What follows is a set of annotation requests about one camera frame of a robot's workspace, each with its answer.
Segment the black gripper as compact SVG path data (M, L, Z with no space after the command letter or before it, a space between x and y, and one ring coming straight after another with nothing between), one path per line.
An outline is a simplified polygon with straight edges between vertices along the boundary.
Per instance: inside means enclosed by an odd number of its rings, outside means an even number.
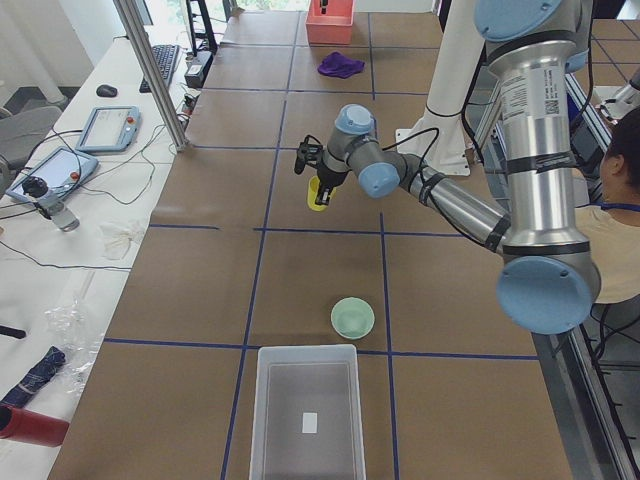
M336 189L341 186L349 171L335 171L330 168L324 160L320 160L316 166L317 176L321 183L318 188L318 192L315 199L315 204L318 206L328 206L332 194L332 188Z

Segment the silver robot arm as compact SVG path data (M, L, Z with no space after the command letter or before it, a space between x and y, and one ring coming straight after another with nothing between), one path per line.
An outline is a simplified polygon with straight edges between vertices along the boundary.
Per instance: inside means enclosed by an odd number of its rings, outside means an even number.
M601 282L575 220L565 77L586 63L592 12L589 1L452 2L424 113L396 146L379 144L373 114L357 104L340 110L326 145L300 144L296 170L316 171L309 204L326 207L348 175L373 198L403 189L502 257L497 299L513 322L545 335L581 324ZM506 208L456 181L482 70L496 87L479 131L502 136Z

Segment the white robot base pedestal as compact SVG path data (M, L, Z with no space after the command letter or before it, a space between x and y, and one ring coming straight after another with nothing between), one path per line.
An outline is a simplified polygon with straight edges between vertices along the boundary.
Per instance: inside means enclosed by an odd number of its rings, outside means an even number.
M470 174L462 110L484 47L474 24L475 5L451 2L424 113L412 128L397 131L405 141L398 152L424 156L430 167L447 175Z

